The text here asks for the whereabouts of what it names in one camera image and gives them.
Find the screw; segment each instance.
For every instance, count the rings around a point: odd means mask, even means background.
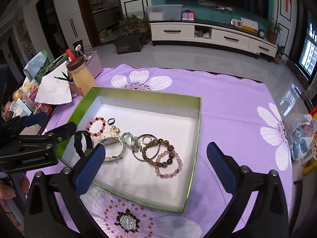
[[[278,176],[278,172],[276,170],[271,170],[270,172],[273,176]]]
[[[242,172],[244,172],[244,173],[248,173],[250,171],[250,168],[248,168],[247,166],[241,166],[240,168],[241,168]]]
[[[42,174],[43,174],[42,171],[37,171],[37,172],[35,173],[35,177],[40,177]]]
[[[64,169],[63,169],[63,173],[64,174],[69,174],[70,172],[71,172],[71,170],[72,170],[72,168],[70,168],[70,167],[65,167]]]

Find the drawer handle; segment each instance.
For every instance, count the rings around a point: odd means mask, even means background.
[[[261,47],[261,46],[259,46],[259,48],[261,48],[261,49],[263,49],[263,50],[265,50],[265,51],[270,51],[269,49],[266,49],[266,48]]]
[[[225,39],[233,40],[233,41],[239,41],[239,39],[231,38],[231,37],[224,37]]]
[[[181,30],[164,30],[164,32],[182,32]]]

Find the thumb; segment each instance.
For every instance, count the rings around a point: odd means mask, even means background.
[[[15,197],[15,192],[12,187],[0,184],[0,199],[9,200]]]

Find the table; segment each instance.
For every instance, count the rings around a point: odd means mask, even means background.
[[[225,192],[207,159],[206,148],[214,141],[224,154],[232,156],[239,165],[254,172],[279,172],[288,210],[292,195],[292,169],[289,148],[279,112],[264,83],[228,75],[182,69],[132,68],[119,65],[104,68],[96,78],[100,86],[138,88],[202,97],[201,131],[197,163],[188,203],[183,214],[162,212],[118,198],[91,185],[81,199],[93,218],[109,237],[203,237],[217,221],[231,199]],[[65,124],[76,105],[61,105],[54,112],[46,129]],[[51,174],[64,165],[43,169]],[[27,173],[32,179],[36,171]],[[253,208],[253,193],[236,230],[244,227]],[[63,204],[61,211],[70,228],[76,230]],[[129,210],[140,220],[137,232],[126,232],[118,224],[118,212]]]

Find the plastic bottle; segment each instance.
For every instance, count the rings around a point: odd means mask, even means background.
[[[85,65],[84,58],[81,56],[71,61],[67,65],[67,69],[72,74],[75,85],[83,95],[86,95],[93,86],[97,86],[94,77]]]

